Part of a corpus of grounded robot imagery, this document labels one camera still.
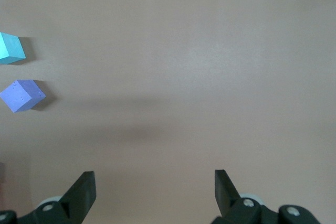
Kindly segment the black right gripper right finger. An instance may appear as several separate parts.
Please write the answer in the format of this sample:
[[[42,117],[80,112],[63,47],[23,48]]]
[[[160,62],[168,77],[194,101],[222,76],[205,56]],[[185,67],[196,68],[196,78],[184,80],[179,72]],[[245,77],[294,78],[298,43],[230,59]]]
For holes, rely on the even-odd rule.
[[[283,205],[277,212],[239,195],[225,170],[215,171],[215,198],[221,215],[213,223],[319,223],[306,208]]]

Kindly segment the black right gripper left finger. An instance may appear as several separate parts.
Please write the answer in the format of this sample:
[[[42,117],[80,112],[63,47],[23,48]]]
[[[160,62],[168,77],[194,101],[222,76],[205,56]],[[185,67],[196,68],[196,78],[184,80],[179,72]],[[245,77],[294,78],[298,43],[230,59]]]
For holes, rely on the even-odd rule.
[[[45,202],[22,217],[17,217],[16,212],[12,210],[1,211],[1,223],[82,223],[95,199],[94,172],[83,172],[58,201]]]

